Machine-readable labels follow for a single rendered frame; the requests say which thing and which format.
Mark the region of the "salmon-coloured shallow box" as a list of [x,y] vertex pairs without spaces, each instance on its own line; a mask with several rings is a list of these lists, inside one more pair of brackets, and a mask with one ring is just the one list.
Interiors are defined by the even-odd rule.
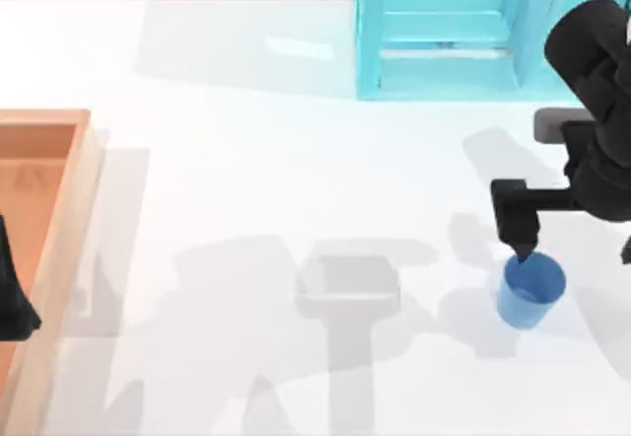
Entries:
[[37,436],[104,156],[86,109],[0,109],[0,215],[41,318],[0,341],[0,436]]

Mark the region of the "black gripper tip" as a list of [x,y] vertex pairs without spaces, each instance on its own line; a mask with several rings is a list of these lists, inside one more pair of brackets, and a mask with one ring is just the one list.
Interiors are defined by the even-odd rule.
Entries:
[[18,279],[5,219],[0,215],[0,341],[28,340],[41,318]]

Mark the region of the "blue cup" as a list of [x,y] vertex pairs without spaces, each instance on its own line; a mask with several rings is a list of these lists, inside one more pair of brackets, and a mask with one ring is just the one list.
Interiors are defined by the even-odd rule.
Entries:
[[519,262],[514,255],[503,269],[496,310],[511,327],[534,328],[563,297],[566,287],[566,274],[553,257],[535,252]]

